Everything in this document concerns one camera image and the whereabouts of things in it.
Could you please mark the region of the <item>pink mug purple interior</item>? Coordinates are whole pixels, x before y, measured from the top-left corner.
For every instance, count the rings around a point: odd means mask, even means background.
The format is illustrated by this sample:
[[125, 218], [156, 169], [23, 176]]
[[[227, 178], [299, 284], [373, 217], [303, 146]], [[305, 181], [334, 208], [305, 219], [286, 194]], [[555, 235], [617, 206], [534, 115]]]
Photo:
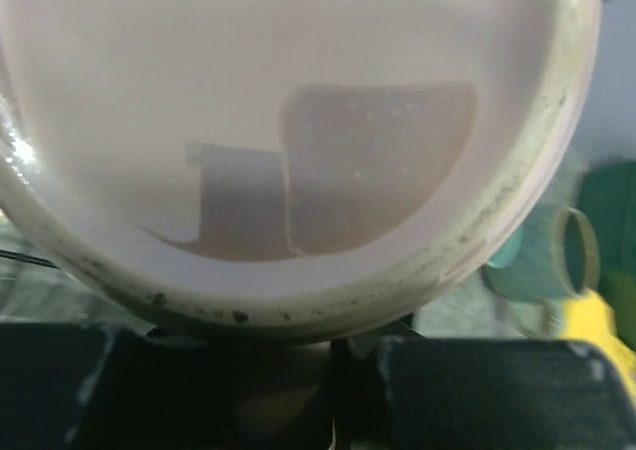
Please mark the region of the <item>pink mug purple interior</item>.
[[1, 208], [156, 325], [316, 342], [476, 270], [554, 175], [602, 0], [1, 0]]

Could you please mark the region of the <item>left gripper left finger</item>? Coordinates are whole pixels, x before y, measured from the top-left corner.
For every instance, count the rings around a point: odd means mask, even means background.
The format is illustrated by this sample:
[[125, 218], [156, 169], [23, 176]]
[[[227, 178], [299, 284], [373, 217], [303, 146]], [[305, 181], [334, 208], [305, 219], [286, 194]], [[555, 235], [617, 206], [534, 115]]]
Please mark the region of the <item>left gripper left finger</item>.
[[1, 328], [5, 449], [327, 449], [326, 344], [286, 348], [116, 325]]

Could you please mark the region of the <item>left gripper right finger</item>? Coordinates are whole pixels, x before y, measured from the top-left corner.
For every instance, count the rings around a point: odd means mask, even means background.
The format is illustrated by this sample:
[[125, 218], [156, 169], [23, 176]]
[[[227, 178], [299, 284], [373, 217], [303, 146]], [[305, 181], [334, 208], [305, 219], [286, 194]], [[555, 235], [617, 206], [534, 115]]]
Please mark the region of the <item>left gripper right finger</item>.
[[385, 337], [337, 353], [336, 432], [375, 449], [631, 449], [635, 408], [582, 341]]

